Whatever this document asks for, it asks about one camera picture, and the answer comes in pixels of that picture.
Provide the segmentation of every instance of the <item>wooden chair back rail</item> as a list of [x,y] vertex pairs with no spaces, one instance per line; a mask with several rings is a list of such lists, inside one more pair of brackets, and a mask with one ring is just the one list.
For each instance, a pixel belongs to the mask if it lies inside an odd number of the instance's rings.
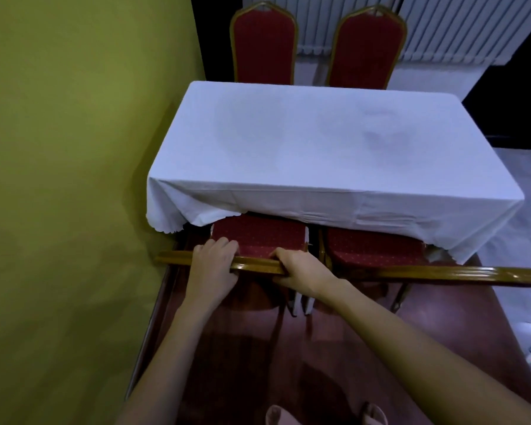
[[[161,264],[191,265],[192,252],[186,250],[163,251],[156,257]],[[275,259],[234,257],[233,270],[252,271],[265,274],[286,275],[285,269]],[[351,270],[346,279],[386,280],[431,285],[500,285],[531,287],[531,269],[511,267],[467,267],[467,266],[390,266]]]

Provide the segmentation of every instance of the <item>wall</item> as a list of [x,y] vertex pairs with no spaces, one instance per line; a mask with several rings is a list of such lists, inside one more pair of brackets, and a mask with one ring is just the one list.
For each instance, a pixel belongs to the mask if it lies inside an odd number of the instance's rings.
[[0,0],[0,424],[113,421],[172,243],[147,171],[203,76],[190,0]]
[[[387,89],[447,92],[462,101],[486,68],[474,64],[400,62],[389,79]],[[327,72],[328,59],[300,56],[295,65],[295,85],[322,86]]]

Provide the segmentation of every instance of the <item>red chair backrest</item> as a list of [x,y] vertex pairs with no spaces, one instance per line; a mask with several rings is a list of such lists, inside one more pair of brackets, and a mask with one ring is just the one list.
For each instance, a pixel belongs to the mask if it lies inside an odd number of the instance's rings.
[[384,6],[345,16],[336,28],[327,85],[385,89],[406,35],[405,21]]
[[297,35],[293,15],[269,1],[236,12],[230,22],[234,80],[292,85]]

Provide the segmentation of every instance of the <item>white floor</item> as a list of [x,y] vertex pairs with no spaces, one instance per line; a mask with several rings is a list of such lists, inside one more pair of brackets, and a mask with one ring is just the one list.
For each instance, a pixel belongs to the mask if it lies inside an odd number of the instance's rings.
[[[496,149],[525,194],[525,204],[478,255],[484,266],[531,268],[531,151]],[[495,287],[524,352],[531,346],[531,288]]]

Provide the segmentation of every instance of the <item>person's right hand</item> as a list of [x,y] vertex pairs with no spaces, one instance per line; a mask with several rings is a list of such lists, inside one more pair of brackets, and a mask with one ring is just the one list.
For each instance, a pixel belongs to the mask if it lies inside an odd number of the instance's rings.
[[322,300],[325,292],[337,277],[309,252],[277,248],[271,254],[277,257],[289,272],[288,277],[275,277],[273,281],[307,297]]

